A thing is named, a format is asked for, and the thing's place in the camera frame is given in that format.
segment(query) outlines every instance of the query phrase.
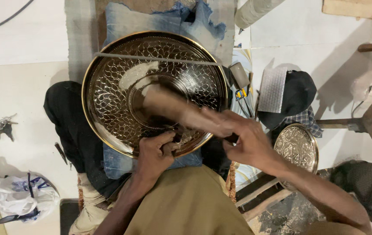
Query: man's right hand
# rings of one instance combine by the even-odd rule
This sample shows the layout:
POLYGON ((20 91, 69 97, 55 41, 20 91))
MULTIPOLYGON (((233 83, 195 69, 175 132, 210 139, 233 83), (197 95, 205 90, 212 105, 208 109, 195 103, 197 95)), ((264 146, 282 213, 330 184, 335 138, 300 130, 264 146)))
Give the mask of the man's right hand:
POLYGON ((234 133, 239 136, 236 146, 226 140, 223 142, 230 160, 254 166, 274 176, 287 168, 285 160, 273 150, 260 123, 230 110, 224 111, 223 115, 228 117, 233 124, 234 133))

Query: brass tray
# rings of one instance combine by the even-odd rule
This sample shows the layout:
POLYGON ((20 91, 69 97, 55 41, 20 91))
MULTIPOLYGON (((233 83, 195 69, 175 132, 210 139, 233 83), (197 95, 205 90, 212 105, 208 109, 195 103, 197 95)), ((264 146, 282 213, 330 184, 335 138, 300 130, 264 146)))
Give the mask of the brass tray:
MULTIPOLYGON (((318 170, 318 145, 315 137, 302 124, 292 124, 283 129, 277 137, 274 150, 285 160, 316 174, 318 170)), ((280 184, 290 191, 296 188, 287 181, 280 184)))
MULTIPOLYGON (((198 43, 181 35, 148 31, 128 35, 101 52, 216 62, 198 43)), ((139 59, 95 57, 82 85, 84 114, 96 135, 116 151, 136 158, 143 137, 157 136, 178 123, 149 116, 142 109, 151 84, 163 84, 187 102, 225 109, 227 88, 221 67, 139 59)), ((175 157, 188 154, 210 139, 210 133, 186 130, 175 157)))

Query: man's left hand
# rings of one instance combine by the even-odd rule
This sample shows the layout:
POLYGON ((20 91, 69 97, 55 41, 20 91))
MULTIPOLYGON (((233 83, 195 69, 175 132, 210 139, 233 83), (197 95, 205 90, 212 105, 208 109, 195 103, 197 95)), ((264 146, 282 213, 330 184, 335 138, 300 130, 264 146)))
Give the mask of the man's left hand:
POLYGON ((156 137, 140 140, 136 174, 142 180, 155 183, 163 171, 174 162, 171 152, 180 147, 179 144, 172 142, 175 135, 174 131, 168 131, 156 137))

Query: blue denim cloth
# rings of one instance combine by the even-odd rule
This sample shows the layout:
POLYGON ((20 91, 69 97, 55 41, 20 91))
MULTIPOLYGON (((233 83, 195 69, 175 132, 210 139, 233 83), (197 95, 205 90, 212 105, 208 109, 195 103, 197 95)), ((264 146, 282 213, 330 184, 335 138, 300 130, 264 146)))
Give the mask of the blue denim cloth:
POLYGON ((212 9, 202 0, 196 2, 194 9, 189 9, 177 2, 171 10, 152 14, 131 11, 122 3, 109 3, 105 14, 107 37, 103 47, 125 35, 158 30, 188 37, 213 54, 218 42, 224 39, 226 30, 224 23, 214 25, 210 21, 212 9), (191 21, 188 18, 191 12, 195 13, 194 21, 187 22, 191 21))
MULTIPOLYGON (((137 159, 123 155, 103 144, 103 162, 106 176, 110 179, 119 179, 125 173, 135 172, 137 159)), ((202 166, 201 149, 174 159, 168 169, 181 168, 186 166, 202 166)))

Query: white plastic bag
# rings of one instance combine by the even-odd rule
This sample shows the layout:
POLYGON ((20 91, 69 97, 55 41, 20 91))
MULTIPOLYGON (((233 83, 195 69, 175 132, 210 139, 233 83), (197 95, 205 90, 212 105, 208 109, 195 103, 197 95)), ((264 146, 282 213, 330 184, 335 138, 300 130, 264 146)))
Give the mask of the white plastic bag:
POLYGON ((29 192, 28 177, 0 178, 0 211, 6 215, 26 215, 37 207, 39 215, 23 222, 36 221, 51 213, 60 200, 58 193, 39 176, 31 174, 30 182, 34 198, 29 192))

